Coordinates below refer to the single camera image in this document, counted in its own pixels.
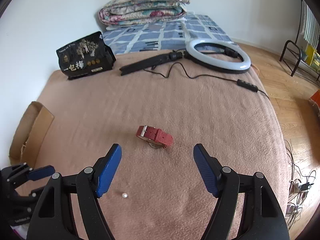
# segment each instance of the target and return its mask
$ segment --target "brown cardboard flap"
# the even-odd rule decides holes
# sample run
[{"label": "brown cardboard flap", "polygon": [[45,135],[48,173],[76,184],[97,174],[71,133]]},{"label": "brown cardboard flap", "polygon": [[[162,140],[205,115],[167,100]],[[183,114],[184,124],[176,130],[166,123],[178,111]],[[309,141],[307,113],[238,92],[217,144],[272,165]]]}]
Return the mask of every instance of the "brown cardboard flap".
[{"label": "brown cardboard flap", "polygon": [[41,103],[33,101],[23,114],[9,150],[12,165],[26,162],[32,168],[54,116]]}]

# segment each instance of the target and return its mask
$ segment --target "floral quilt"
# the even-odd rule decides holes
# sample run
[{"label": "floral quilt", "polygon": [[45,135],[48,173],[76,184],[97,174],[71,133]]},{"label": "floral quilt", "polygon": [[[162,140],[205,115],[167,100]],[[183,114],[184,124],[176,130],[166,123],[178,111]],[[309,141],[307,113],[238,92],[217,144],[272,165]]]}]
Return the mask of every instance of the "floral quilt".
[{"label": "floral quilt", "polygon": [[130,26],[156,21],[175,20],[185,16],[190,0],[111,0],[100,11],[105,25]]}]

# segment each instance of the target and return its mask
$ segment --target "floor plank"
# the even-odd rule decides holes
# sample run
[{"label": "floor plank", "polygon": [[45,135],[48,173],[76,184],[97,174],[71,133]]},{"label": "floor plank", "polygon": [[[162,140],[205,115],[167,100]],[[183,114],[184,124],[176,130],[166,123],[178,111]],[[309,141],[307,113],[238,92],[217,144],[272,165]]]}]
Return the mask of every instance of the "floor plank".
[{"label": "floor plank", "polygon": [[[313,169],[320,174],[320,120],[308,101],[319,87],[298,75],[291,77],[291,71],[279,62],[278,55],[249,45],[240,44],[240,47],[259,68],[259,78],[270,97],[283,137],[292,145],[295,164],[300,168],[300,171],[294,169],[294,179],[306,183],[307,178],[301,174],[306,176]],[[288,171],[291,174],[289,157]],[[320,178],[314,183],[303,203],[301,218],[289,231],[290,239],[300,234],[320,203]]]}]

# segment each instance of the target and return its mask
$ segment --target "mattress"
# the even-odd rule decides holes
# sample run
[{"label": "mattress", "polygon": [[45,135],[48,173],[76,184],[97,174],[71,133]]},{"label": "mattress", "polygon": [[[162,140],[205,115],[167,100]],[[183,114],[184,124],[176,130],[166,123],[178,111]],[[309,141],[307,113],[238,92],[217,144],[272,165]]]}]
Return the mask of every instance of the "mattress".
[{"label": "mattress", "polygon": [[103,33],[114,54],[145,50],[185,49],[191,39],[213,39],[233,43],[207,15],[188,14],[183,20],[133,25]]},{"label": "mattress", "polygon": [[[189,79],[178,65],[167,79],[145,71],[120,76],[121,66],[164,52],[169,51],[117,55],[114,70],[72,81],[55,71],[38,99],[55,119],[36,168],[50,164],[63,176],[76,174],[104,156],[113,143],[120,144],[119,168],[109,191],[99,199],[118,240],[201,238],[217,199],[206,190],[193,160],[197,143],[238,173],[262,172],[284,211],[289,191],[286,151],[268,98],[233,82]],[[264,91],[252,68],[236,75],[217,73],[187,59],[180,62],[190,76],[240,78]],[[166,74],[170,66],[156,70]],[[135,136],[140,125],[170,133],[173,145],[150,147]],[[44,184],[45,180],[27,183],[21,190],[27,193]],[[229,239],[236,236],[243,199],[240,194]],[[72,202],[79,236],[87,239],[75,195]]]}]

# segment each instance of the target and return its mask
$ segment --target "silver screw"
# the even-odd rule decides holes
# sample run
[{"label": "silver screw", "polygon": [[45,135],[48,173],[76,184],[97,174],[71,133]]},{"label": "silver screw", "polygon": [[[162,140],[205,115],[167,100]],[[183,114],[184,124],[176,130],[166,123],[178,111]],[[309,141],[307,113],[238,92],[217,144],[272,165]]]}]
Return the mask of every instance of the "silver screw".
[{"label": "silver screw", "polygon": [[259,178],[259,179],[262,179],[263,178],[263,174],[261,172],[257,172],[256,173],[256,176]]},{"label": "silver screw", "polygon": [[91,168],[91,167],[86,167],[84,169],[84,173],[87,173],[87,174],[91,173],[92,171],[93,171],[93,168]]},{"label": "silver screw", "polygon": [[51,177],[52,177],[53,179],[57,179],[57,178],[59,178],[59,176],[60,176],[60,174],[56,172],[56,173],[52,174]]},{"label": "silver screw", "polygon": [[225,167],[222,168],[222,171],[225,172],[225,173],[230,173],[231,169],[229,167],[225,166]]}]

